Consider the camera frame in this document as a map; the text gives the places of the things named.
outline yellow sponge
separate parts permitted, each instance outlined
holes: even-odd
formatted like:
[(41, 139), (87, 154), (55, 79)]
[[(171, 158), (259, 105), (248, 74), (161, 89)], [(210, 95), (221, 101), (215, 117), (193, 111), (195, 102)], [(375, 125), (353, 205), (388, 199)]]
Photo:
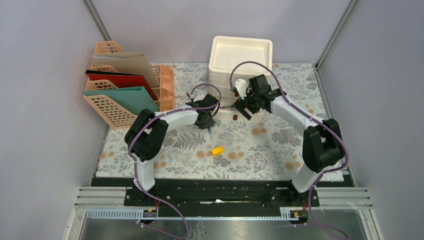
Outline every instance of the yellow sponge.
[(223, 148), (222, 146), (219, 146), (219, 147), (217, 147), (217, 148), (212, 149), (212, 154), (213, 154), (214, 156), (216, 156), (216, 155), (220, 155), (220, 154), (222, 154), (223, 152), (224, 152), (224, 148)]

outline floral tablecloth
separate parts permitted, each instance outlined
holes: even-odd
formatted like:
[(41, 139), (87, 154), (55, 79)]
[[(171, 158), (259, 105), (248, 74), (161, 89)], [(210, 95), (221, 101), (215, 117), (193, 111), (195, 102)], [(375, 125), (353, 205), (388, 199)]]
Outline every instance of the floral tablecloth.
[[(189, 101), (186, 92), (208, 82), (207, 63), (162, 63), (175, 75), (176, 107)], [(311, 114), (325, 118), (320, 91), (309, 63), (274, 64), (283, 90)], [(272, 88), (277, 84), (268, 79)], [(206, 94), (199, 88), (194, 94)], [(124, 136), (127, 130), (110, 130), (96, 171), (97, 177), (133, 177)], [(213, 156), (211, 149), (224, 153)], [(302, 137), (281, 118), (265, 113), (262, 122), (216, 120), (210, 132), (190, 125), (167, 133), (154, 160), (156, 178), (290, 180), (304, 164)], [(342, 181), (342, 173), (326, 174), (323, 181)]]

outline gray wall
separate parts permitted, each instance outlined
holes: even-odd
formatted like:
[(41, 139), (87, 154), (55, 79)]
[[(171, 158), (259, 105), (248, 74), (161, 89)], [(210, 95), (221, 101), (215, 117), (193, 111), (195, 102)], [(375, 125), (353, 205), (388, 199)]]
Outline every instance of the gray wall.
[(274, 63), (315, 63), (349, 0), (92, 0), (111, 38), (151, 62), (209, 62), (217, 35), (270, 39)]
[(105, 127), (81, 93), (101, 40), (81, 0), (0, 1), (0, 239), (62, 237)]
[(322, 75), (384, 239), (422, 239), (424, 1), (358, 1)]

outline table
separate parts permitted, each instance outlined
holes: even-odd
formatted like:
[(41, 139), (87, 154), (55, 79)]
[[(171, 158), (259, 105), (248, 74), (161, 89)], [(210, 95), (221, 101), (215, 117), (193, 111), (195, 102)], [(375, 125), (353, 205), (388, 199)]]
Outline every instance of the table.
[[(174, 70), (175, 103), (189, 102), (186, 92), (208, 82), (208, 63), (161, 63)], [(320, 90), (310, 63), (275, 63), (283, 90), (311, 114), (326, 118)], [(273, 78), (268, 82), (277, 88)], [(200, 87), (194, 94), (206, 94)], [(124, 136), (127, 130), (109, 130), (104, 141), (96, 177), (132, 178), (133, 160)], [(217, 120), (210, 132), (190, 125), (167, 133), (154, 160), (155, 178), (282, 180), (292, 179), (304, 164), (303, 138), (281, 118), (265, 113), (262, 122)], [(224, 153), (212, 156), (222, 146)], [(343, 181), (340, 171), (326, 174), (322, 181)]]

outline purple cable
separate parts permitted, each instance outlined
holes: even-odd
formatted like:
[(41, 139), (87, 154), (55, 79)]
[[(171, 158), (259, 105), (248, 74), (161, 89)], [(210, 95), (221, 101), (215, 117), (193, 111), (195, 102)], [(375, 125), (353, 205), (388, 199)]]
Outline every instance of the purple cable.
[(219, 94), (219, 100), (218, 100), (218, 102), (217, 103), (215, 103), (214, 105), (212, 105), (212, 106), (206, 106), (206, 107), (190, 107), (190, 108), (186, 108), (186, 109), (183, 109), (183, 108), (179, 108), (179, 109), (174, 109), (174, 110), (170, 110), (170, 111), (168, 111), (168, 112), (166, 112), (166, 113), (163, 113), (163, 114), (160, 114), (160, 115), (157, 115), (157, 116), (155, 116), (154, 118), (152, 118), (152, 120), (150, 120), (146, 125), (144, 125), (143, 126), (143, 128), (141, 128), (141, 130), (137, 133), (137, 135), (135, 135), (135, 137), (134, 137), (134, 139), (132, 140), (132, 142), (131, 142), (131, 144), (128, 146), (128, 154), (129, 154), (129, 156), (134, 160), (134, 178), (135, 178), (135, 184), (137, 185), (137, 187), (144, 193), (144, 194), (146, 194), (147, 196), (149, 196), (150, 198), (152, 198), (152, 199), (154, 199), (154, 200), (156, 200), (156, 201), (159, 201), (159, 202), (162, 202), (162, 203), (164, 203), (164, 204), (166, 204), (166, 205), (168, 205), (168, 206), (170, 206), (181, 218), (182, 218), (182, 221), (184, 222), (184, 226), (185, 226), (185, 236), (177, 236), (177, 235), (174, 235), (174, 234), (172, 234), (172, 233), (169, 233), (169, 232), (167, 232), (167, 231), (165, 231), (165, 230), (162, 230), (162, 229), (160, 229), (160, 228), (157, 228), (157, 227), (154, 227), (154, 226), (150, 226), (150, 225), (148, 225), (148, 224), (141, 224), (141, 226), (143, 227), (143, 226), (146, 226), (147, 228), (150, 228), (150, 229), (153, 229), (153, 230), (156, 230), (156, 231), (158, 231), (158, 232), (161, 232), (161, 233), (163, 233), (163, 234), (166, 234), (166, 235), (168, 235), (168, 236), (170, 236), (170, 237), (173, 237), (173, 238), (176, 238), (176, 239), (186, 239), (186, 238), (188, 238), (189, 237), (189, 224), (187, 223), (187, 220), (184, 218), (184, 216), (183, 216), (183, 214), (174, 206), (174, 205), (172, 205), (171, 203), (169, 203), (168, 201), (165, 201), (165, 200), (163, 200), (163, 199), (160, 199), (160, 198), (158, 198), (158, 197), (156, 197), (156, 196), (153, 196), (152, 194), (150, 194), (150, 193), (148, 193), (144, 188), (143, 188), (143, 186), (142, 186), (142, 184), (140, 183), (140, 180), (139, 180), (139, 173), (138, 173), (138, 169), (137, 169), (137, 158), (133, 155), (133, 153), (131, 152), (131, 150), (133, 150), (133, 147), (134, 147), (134, 144), (136, 143), (136, 141), (139, 139), (139, 137), (141, 136), (141, 134), (154, 122), (154, 121), (156, 121), (157, 119), (159, 119), (159, 118), (161, 118), (161, 117), (163, 117), (163, 116), (165, 116), (165, 115), (170, 115), (170, 114), (174, 114), (174, 113), (178, 113), (178, 112), (182, 112), (182, 111), (196, 111), (196, 110), (207, 110), (207, 109), (213, 109), (213, 108), (215, 108), (216, 106), (218, 106), (219, 104), (220, 104), (220, 102), (221, 102), (221, 99), (222, 99), (222, 96), (221, 96), (221, 92), (220, 92), (220, 90), (216, 87), (216, 86), (214, 86), (214, 85), (212, 85), (212, 84), (210, 84), (210, 83), (201, 83), (201, 84), (199, 84), (199, 85), (197, 85), (197, 86), (195, 86), (192, 90), (191, 90), (191, 95), (193, 95), (193, 92), (198, 88), (198, 87), (200, 87), (200, 86), (210, 86), (210, 87), (213, 87), (213, 88), (215, 88), (217, 91), (218, 91), (218, 94)]
[[(287, 98), (287, 96), (286, 95), (284, 95), (284, 92), (283, 92), (283, 88), (281, 87), (281, 84), (279, 83), (279, 81), (278, 81), (278, 79), (277, 79), (277, 76), (275, 75), (275, 73), (273, 73), (273, 71), (271, 71), (267, 66), (265, 66), (265, 65), (263, 65), (263, 64), (261, 64), (261, 63), (259, 63), (259, 62), (256, 62), (256, 61), (244, 61), (244, 62), (241, 62), (241, 63), (239, 63), (237, 66), (235, 66), (235, 68), (231, 71), (231, 74), (229, 75), (229, 85), (230, 85), (230, 87), (231, 87), (231, 89), (234, 89), (234, 87), (233, 87), (233, 82), (232, 82), (232, 78), (233, 78), (233, 74), (234, 74), (234, 72), (236, 71), (236, 69), (238, 68), (238, 67), (240, 67), (241, 65), (243, 65), (243, 64), (256, 64), (256, 65), (259, 65), (259, 66), (261, 66), (262, 68), (264, 68), (264, 69), (266, 69), (268, 72), (270, 72), (271, 73), (271, 75), (274, 77), (274, 79), (275, 79), (275, 81), (276, 81), (276, 83), (277, 83), (277, 85), (278, 85), (278, 88), (279, 88), (279, 90), (280, 90), (280, 92), (281, 92), (281, 96), (282, 96), (282, 98), (284, 99), (284, 101), (286, 102), (286, 103), (288, 103), (290, 106), (292, 106), (296, 111), (298, 111), (300, 114), (302, 114), (303, 116), (305, 116), (306, 118), (308, 118), (308, 119), (311, 119), (314, 123), (316, 123), (316, 124), (318, 124), (318, 125), (320, 125), (321, 127), (323, 127), (325, 130), (327, 130), (335, 139), (337, 139), (337, 141), (340, 143), (340, 145), (342, 146), (342, 148), (343, 148), (343, 150), (344, 150), (344, 153), (345, 153), (345, 155), (346, 155), (346, 159), (345, 159), (345, 161), (344, 161), (344, 163), (341, 165), (341, 166), (339, 166), (339, 167), (337, 167), (337, 168), (334, 168), (334, 169), (328, 169), (328, 170), (325, 170), (325, 171), (323, 171), (322, 172), (322, 174), (321, 175), (319, 175), (319, 177), (315, 180), (315, 182), (313, 182), (313, 184), (312, 184), (312, 186), (310, 187), (310, 189), (309, 189), (309, 195), (308, 195), (308, 207), (309, 207), (309, 212), (310, 212), (310, 216), (312, 217), (312, 219), (316, 222), (316, 225), (318, 225), (320, 228), (322, 228), (322, 230), (324, 231), (324, 232), (326, 232), (328, 235), (330, 235), (331, 237), (333, 237), (333, 238), (335, 238), (335, 239), (343, 239), (343, 240), (348, 240), (349, 239), (349, 236), (348, 236), (348, 234), (346, 233), (346, 232), (344, 232), (344, 231), (342, 231), (341, 229), (338, 229), (338, 228), (336, 228), (336, 227), (334, 227), (334, 226), (330, 226), (330, 225), (327, 225), (327, 224), (323, 224), (323, 223), (320, 223), (320, 222), (318, 222), (317, 221), (317, 219), (315, 218), (315, 216), (314, 216), (314, 214), (312, 213), (312, 207), (311, 207), (311, 198), (312, 198), (312, 191), (314, 190), (314, 188), (315, 188), (315, 186), (317, 185), (317, 183), (321, 180), (321, 178), (323, 177), (323, 175), (324, 174), (326, 174), (326, 173), (330, 173), (330, 172), (335, 172), (335, 171), (338, 171), (338, 170), (341, 170), (341, 169), (343, 169), (343, 168), (345, 168), (347, 165), (348, 165), (348, 163), (349, 163), (349, 152), (348, 152), (348, 147), (346, 146), (346, 144), (343, 142), (343, 140), (334, 132), (334, 131), (332, 131), (329, 127), (327, 127), (324, 123), (322, 123), (321, 121), (319, 121), (319, 120), (317, 120), (317, 119), (315, 119), (315, 118), (313, 118), (311, 115), (309, 115), (308, 113), (306, 113), (305, 111), (303, 111), (302, 109), (300, 109), (298, 106), (296, 106), (296, 105), (294, 105), (292, 102), (290, 102), (290, 100)], [(345, 235), (346, 236), (346, 238), (345, 237), (339, 237), (339, 236), (337, 236), (337, 235), (334, 235), (333, 233), (331, 233), (331, 232), (329, 232), (328, 230), (326, 230), (325, 229), (325, 227), (328, 227), (328, 226), (330, 226), (331, 228), (333, 228), (333, 229), (335, 229), (335, 230), (337, 230), (337, 231), (339, 231), (340, 233), (342, 233), (343, 235)]]

